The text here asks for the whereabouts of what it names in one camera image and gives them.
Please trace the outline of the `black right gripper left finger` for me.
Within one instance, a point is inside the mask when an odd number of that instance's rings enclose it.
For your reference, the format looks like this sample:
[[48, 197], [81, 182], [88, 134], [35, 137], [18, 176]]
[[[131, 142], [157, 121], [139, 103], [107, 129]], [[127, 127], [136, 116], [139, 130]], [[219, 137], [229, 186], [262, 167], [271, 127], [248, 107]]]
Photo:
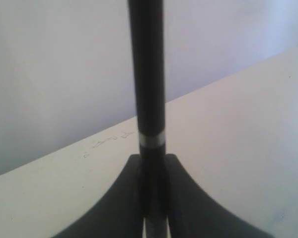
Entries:
[[141, 168], [140, 156], [131, 155], [102, 198], [81, 218], [55, 237], [141, 238], [144, 224]]

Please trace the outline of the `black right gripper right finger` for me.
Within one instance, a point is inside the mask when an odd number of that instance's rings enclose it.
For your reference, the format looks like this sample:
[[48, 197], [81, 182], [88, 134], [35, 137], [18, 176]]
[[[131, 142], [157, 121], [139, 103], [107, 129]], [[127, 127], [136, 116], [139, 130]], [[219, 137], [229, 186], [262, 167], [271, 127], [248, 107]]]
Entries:
[[269, 238], [214, 201], [174, 154], [164, 159], [168, 181], [167, 213], [173, 238]]

